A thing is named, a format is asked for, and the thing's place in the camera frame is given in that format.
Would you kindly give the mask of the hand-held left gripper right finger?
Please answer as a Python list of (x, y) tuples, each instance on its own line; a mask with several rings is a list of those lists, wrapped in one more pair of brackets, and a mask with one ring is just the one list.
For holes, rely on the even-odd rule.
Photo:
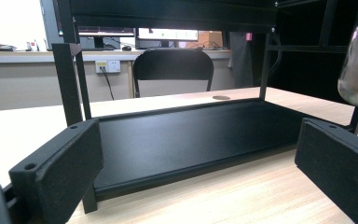
[(358, 224), (358, 136), (317, 119), (302, 121), (296, 166)]

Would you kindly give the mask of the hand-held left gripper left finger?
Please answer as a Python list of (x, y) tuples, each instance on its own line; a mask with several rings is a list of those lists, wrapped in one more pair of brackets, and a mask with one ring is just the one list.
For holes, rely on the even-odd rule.
[(99, 122), (68, 127), (9, 170), (16, 224), (65, 224), (103, 168)]

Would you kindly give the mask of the black metal shelf rack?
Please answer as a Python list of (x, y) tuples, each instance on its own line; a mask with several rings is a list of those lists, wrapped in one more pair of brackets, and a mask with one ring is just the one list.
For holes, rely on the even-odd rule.
[[(268, 86), (278, 0), (53, 0), (63, 42), (53, 46), (66, 120), (91, 117), (78, 26), (256, 32), (266, 38), (261, 83)], [(358, 136), (351, 122), (331, 121), (258, 96), (99, 118), (103, 169), (89, 187), (98, 202), (202, 175), (294, 147), (302, 121), (332, 123)]]

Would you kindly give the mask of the black curtain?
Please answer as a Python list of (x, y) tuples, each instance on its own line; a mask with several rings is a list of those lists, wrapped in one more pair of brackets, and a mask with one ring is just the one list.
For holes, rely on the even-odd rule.
[(340, 103), (337, 80), (358, 0), (278, 0), (268, 85)]

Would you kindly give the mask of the grey counter ledge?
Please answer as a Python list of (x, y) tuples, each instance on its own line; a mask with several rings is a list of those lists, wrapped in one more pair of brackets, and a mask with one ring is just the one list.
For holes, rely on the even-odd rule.
[[(83, 51), (84, 62), (134, 61), (142, 50)], [(54, 63), (51, 51), (0, 51), (0, 63)]]

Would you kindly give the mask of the dark computer monitor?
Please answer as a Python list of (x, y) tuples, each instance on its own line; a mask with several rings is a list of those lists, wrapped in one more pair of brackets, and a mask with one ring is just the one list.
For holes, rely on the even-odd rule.
[(104, 47), (103, 40), (107, 37), (134, 37), (132, 28), (123, 27), (103, 27), (103, 26), (78, 26), (80, 37), (92, 37), (94, 47), (102, 49)]

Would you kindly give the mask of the grey upright panel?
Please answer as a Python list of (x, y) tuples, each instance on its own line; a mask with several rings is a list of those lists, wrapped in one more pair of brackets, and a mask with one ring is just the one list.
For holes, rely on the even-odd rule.
[(59, 36), (53, 0), (39, 0), (39, 2), (45, 26), (47, 49), (52, 50), (53, 44), (63, 42), (63, 38)]

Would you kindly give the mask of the grey hanging cloth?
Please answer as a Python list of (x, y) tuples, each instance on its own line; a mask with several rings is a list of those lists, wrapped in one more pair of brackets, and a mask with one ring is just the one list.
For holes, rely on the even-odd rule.
[(230, 32), (231, 71), (236, 88), (254, 85), (250, 42), (244, 32)]

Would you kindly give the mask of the bright computer monitor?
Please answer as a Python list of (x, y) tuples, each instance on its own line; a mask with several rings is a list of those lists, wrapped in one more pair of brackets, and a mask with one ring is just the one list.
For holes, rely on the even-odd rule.
[(143, 40), (197, 41), (197, 30), (138, 28), (137, 37)]

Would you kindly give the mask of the cardboard box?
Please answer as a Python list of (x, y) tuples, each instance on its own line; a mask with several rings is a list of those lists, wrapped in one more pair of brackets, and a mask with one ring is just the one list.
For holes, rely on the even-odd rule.
[(216, 31), (199, 31), (198, 42), (205, 48), (221, 48), (223, 46), (222, 33)]

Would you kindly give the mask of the white wall outlet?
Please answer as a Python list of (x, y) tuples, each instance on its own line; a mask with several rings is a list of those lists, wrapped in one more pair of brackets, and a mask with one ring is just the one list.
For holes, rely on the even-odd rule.
[(105, 73), (119, 73), (121, 71), (120, 61), (96, 61), (95, 71), (97, 74)]

